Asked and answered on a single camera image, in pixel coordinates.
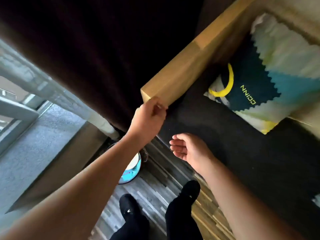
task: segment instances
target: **dark fitted sheet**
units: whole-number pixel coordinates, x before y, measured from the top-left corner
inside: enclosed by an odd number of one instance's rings
[[[201,137],[257,197],[305,237],[319,239],[320,143],[290,119],[263,135],[222,104],[203,96],[216,77],[206,70],[167,114],[158,135],[169,146],[176,133]]]

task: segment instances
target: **dark curtain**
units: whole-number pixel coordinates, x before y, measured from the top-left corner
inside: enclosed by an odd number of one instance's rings
[[[0,0],[0,35],[126,131],[140,88],[192,41],[203,0]]]

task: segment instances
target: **hand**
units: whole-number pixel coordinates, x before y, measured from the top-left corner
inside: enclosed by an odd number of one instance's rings
[[[169,143],[174,155],[187,161],[202,176],[212,161],[217,160],[206,143],[195,135],[182,133],[172,138]]]
[[[158,97],[152,97],[136,109],[127,136],[141,143],[148,144],[160,131],[166,119],[168,106]]]

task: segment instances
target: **curtain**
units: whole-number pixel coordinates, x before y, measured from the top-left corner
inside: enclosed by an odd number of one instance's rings
[[[118,132],[106,119],[2,40],[0,40],[0,76],[7,78],[23,90],[57,104],[89,121],[112,139],[118,138]]]
[[[0,0],[0,35],[126,131],[140,88],[194,38],[203,0]]]

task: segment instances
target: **shoe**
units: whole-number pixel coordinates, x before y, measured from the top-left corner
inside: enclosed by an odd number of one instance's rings
[[[198,198],[199,193],[200,193],[199,182],[197,180],[191,180],[183,186],[181,193],[179,195],[187,197],[188,199],[190,199],[191,204],[193,204]]]
[[[120,206],[121,214],[125,221],[127,221],[130,215],[141,214],[138,202],[129,193],[126,193],[121,196],[119,200],[119,206]]]

